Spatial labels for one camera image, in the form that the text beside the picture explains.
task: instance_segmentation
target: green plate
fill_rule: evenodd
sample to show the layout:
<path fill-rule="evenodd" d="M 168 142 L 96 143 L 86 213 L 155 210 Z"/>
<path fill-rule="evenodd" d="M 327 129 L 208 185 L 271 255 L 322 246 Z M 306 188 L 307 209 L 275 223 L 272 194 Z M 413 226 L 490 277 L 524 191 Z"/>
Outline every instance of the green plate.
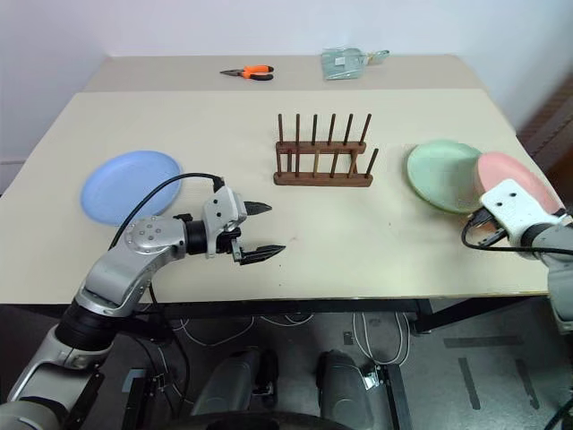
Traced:
<path fill-rule="evenodd" d="M 473 212 L 480 207 L 474 167 L 481 154 L 446 139 L 423 143 L 408 156 L 408 180 L 420 197 L 444 211 Z"/>

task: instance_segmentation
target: white wall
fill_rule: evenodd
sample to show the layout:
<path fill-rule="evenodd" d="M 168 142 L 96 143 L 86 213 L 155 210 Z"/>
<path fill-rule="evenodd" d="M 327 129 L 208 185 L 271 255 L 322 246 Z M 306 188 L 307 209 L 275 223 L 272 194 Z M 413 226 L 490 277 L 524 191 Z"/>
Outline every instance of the white wall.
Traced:
<path fill-rule="evenodd" d="M 571 0 L 0 0 L 0 7 L 0 162 L 28 155 L 105 54 L 317 54 L 342 44 L 453 53 L 516 128 L 573 69 Z"/>

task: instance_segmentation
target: gray floor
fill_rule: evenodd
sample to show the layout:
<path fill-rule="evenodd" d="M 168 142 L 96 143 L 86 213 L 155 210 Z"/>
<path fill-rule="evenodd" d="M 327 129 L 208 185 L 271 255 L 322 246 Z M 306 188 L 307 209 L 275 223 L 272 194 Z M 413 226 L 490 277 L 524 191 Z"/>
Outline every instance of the gray floor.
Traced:
<path fill-rule="evenodd" d="M 434 309 L 449 302 L 433 302 Z M 393 314 L 367 314 L 372 348 L 380 360 L 398 347 Z M 188 325 L 198 338 L 224 338 L 249 319 L 200 320 Z M 0 306 L 0 371 L 5 399 L 47 329 L 56 321 L 9 306 Z M 352 331 L 351 314 L 318 314 L 300 327 L 281 328 L 256 320 L 239 339 L 216 348 L 182 341 L 191 357 L 194 399 L 217 363 L 245 347 L 274 348 L 280 359 L 278 409 L 318 415 L 314 369 L 319 354 L 333 348 L 350 354 L 358 365 L 367 363 L 360 350 L 345 345 Z M 172 375 L 180 379 L 180 359 L 165 348 Z M 152 353 L 160 366 L 157 350 Z M 127 398 L 121 386 L 131 367 L 146 366 L 140 348 L 120 336 L 106 362 L 106 381 L 84 429 L 119 429 Z M 556 332 L 551 310 L 543 299 L 531 299 L 503 311 L 460 322 L 431 334 L 414 336 L 402 367 L 414 429 L 539 429 L 569 398 L 571 369 L 563 338 Z M 377 427 L 389 426 L 383 387 L 369 391 Z M 154 424 L 167 418 L 158 399 Z"/>

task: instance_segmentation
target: white table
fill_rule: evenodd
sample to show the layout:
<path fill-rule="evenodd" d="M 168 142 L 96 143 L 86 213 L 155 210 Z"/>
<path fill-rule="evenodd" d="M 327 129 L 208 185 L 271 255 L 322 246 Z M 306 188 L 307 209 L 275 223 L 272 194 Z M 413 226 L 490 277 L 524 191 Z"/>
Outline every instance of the white table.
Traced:
<path fill-rule="evenodd" d="M 225 85 L 233 82 L 221 78 Z M 83 182 L 107 159 L 142 149 L 170 154 L 184 171 L 224 176 L 245 200 L 272 205 L 273 211 L 242 225 L 243 244 L 286 245 L 271 260 L 244 267 L 228 255 L 172 263 L 155 278 L 161 301 L 547 292 L 542 264 L 465 249 L 459 240 L 464 218 L 421 201 L 405 180 L 407 153 L 434 138 L 504 151 L 541 175 L 484 90 L 263 90 L 255 85 L 265 82 L 235 81 L 241 90 L 77 94 L 0 199 L 0 301 L 70 301 L 115 231 L 83 215 Z M 256 90 L 244 90 L 245 85 Z M 310 136 L 312 114 L 320 115 L 319 136 L 324 136 L 330 114 L 337 113 L 340 136 L 351 112 L 355 138 L 372 113 L 369 147 L 358 163 L 364 171 L 372 148 L 381 149 L 371 187 L 273 184 L 277 113 L 285 117 L 286 135 L 294 133 L 300 113 L 302 136 Z M 323 157 L 321 169 L 328 169 Z M 207 183 L 185 182 L 166 215 L 199 216 L 209 193 Z"/>

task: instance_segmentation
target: orange pliers handle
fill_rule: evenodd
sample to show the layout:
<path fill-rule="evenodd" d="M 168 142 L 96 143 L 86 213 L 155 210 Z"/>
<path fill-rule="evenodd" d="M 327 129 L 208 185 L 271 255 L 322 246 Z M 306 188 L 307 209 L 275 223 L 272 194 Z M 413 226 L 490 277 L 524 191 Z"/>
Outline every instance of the orange pliers handle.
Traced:
<path fill-rule="evenodd" d="M 245 79 L 254 79 L 257 81 L 270 81 L 273 78 L 272 74 L 256 74 L 273 72 L 275 69 L 271 65 L 246 65 L 243 68 L 243 76 Z"/>

